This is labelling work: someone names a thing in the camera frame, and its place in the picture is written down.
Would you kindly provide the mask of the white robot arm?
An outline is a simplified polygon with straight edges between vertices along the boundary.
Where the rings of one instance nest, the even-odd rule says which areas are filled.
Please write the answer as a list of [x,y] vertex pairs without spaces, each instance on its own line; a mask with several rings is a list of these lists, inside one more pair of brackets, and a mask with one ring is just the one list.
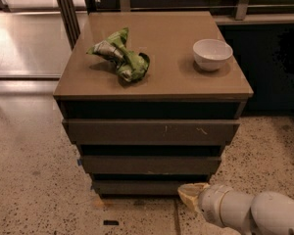
[[193,212],[220,228],[241,235],[294,235],[294,200],[280,193],[250,195],[208,183],[183,184],[177,192]]

